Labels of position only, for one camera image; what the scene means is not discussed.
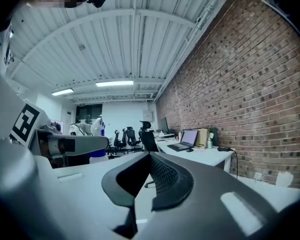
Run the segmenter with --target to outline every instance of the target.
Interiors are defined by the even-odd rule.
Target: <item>ceiling beam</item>
[[[133,14],[134,14],[133,8],[103,10],[103,11],[92,13],[87,16],[72,20],[72,21],[68,22],[67,24],[59,27],[55,31],[51,32],[46,37],[44,37],[40,42],[38,42],[34,47],[32,47],[32,49],[23,57],[22,61],[26,62],[37,49],[39,49],[44,44],[46,44],[47,42],[54,39],[56,36],[60,35],[61,33],[65,32],[68,29],[79,26],[86,22],[95,21],[95,20],[99,20],[102,18],[109,18],[109,17],[116,17],[116,16],[132,16]],[[179,23],[182,25],[186,25],[189,28],[195,27],[195,23],[188,19],[179,17],[174,14],[162,12],[162,11],[149,10],[149,9],[137,9],[136,14],[140,15],[140,16],[157,17],[157,18],[161,18],[164,20],[173,21],[173,22],[176,22],[176,23]]]
[[[135,84],[153,84],[153,85],[162,85],[165,81],[163,78],[109,78],[109,79],[102,79],[102,80],[95,80],[95,81],[85,81],[85,82],[78,82],[72,83],[68,85],[63,85],[60,88],[55,88],[55,90],[61,90],[65,88],[80,88],[80,87],[89,87],[94,86],[96,83],[103,83],[103,82],[116,82],[116,81],[133,81]]]
[[[153,95],[156,93],[156,90],[141,90],[136,91],[136,95]],[[76,95],[69,95],[66,97],[68,100],[76,100],[76,99],[86,99],[86,98],[96,98],[96,97],[109,97],[109,96],[126,96],[131,95],[133,96],[133,91],[126,91],[126,92],[90,92],[90,93],[83,93],[83,94],[76,94]]]
[[[79,104],[102,104],[102,103],[111,103],[111,102],[151,102],[154,98],[122,98],[122,99],[101,99],[101,100],[94,100],[94,101],[87,101],[87,102],[74,102],[73,105]]]

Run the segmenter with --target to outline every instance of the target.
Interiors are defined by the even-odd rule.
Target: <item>white wall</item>
[[[150,105],[150,110],[152,108],[152,113],[153,113],[153,123],[151,123],[151,126],[154,131],[158,129],[158,116],[157,116],[157,105],[155,103],[152,103]]]
[[[76,108],[75,105],[62,105],[60,121],[63,122],[63,134],[69,135],[69,127],[75,123],[76,119]]]
[[[138,140],[139,129],[144,120],[144,111],[154,111],[153,104],[145,102],[113,102],[102,105],[102,119],[105,123],[105,136],[115,140],[115,130],[120,132],[119,140],[122,139],[122,129],[133,127],[135,138]],[[151,127],[156,130],[156,123],[150,122]]]
[[[44,110],[49,119],[62,121],[63,134],[69,135],[69,127],[75,123],[77,106],[70,104],[67,100],[62,103],[54,97],[49,98],[35,91],[25,93],[22,98]]]
[[[62,104],[59,102],[39,93],[35,105],[44,110],[49,119],[61,121]]]

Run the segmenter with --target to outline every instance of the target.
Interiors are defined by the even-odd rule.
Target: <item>desk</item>
[[[156,141],[155,143],[160,152],[205,165],[217,166],[224,161],[224,171],[227,173],[230,171],[230,160],[231,154],[233,153],[232,151],[223,152],[218,151],[216,148],[202,150],[198,147],[194,147],[192,152],[187,152],[186,150],[177,152],[168,147],[168,145],[179,143],[179,141],[172,138],[164,141]]]
[[[161,139],[165,139],[165,138],[171,138],[174,137],[175,134],[174,133],[169,133],[169,134],[165,134],[165,135],[159,135],[159,134],[154,134],[155,138],[161,138]]]

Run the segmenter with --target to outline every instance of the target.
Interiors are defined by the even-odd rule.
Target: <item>white corrugated ceiling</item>
[[[64,97],[74,104],[152,101],[183,54],[199,16],[214,13],[223,2],[106,0],[99,9],[87,3],[77,8],[24,7],[12,19],[15,61],[7,76],[16,81],[22,77],[19,82],[27,87],[32,79],[25,72],[30,70],[47,93],[71,87],[74,92]],[[95,85],[126,79],[134,85]]]

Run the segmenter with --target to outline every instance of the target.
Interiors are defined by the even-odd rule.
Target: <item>desk leg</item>
[[[164,153],[164,151],[158,145],[156,147],[158,148],[159,152]]]
[[[225,160],[224,160],[224,171],[229,173],[230,172],[230,161],[231,161],[231,155],[229,155]]]

